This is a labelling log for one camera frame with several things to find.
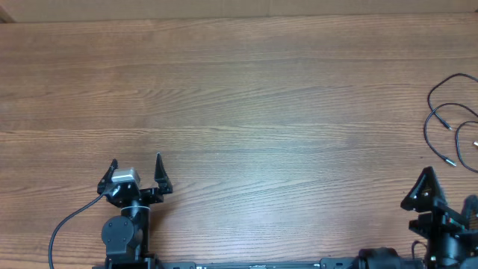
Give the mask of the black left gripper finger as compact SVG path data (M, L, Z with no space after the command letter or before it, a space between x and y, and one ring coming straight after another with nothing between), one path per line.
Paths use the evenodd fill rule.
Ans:
M118 168L118 162L114 158L108 167L107 172L104 174L104 176L100 179L98 185L97 185L97 193L98 194L103 194L108 186L108 184L112 183L112 177L115 169Z
M158 189L162 194L171 194L173 192L173 186L164 168L164 163L159 152L156 154L154 180L158 183Z

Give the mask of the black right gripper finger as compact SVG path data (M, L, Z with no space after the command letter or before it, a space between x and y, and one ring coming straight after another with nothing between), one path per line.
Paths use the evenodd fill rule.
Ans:
M477 204L477 195L470 195L464 200L461 216L463 216L468 223L470 223L471 218L477 214Z
M400 207L406 211L427 212L439 205L447 205L444 191L433 167L425 167Z

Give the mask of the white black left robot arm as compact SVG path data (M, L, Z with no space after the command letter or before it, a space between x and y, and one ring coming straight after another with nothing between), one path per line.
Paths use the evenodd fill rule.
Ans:
M163 265L158 255L149 251L150 206L164 201L173 186L164 169L161 155L155 160L153 188L140 188L140 176L133 168L120 169L117 160L99 181L97 193L120 209L119 215L107 220L102 227L106 248L106 268L150 268Z

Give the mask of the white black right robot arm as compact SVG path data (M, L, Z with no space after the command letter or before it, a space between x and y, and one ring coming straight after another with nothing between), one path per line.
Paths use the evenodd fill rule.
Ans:
M432 167L425 167L400 207L419 215L409 230L426 239L422 259L405 259L391 248L363 249L353 261L358 269L464 268L477 269L477 196L470 195L457 212L447 204Z

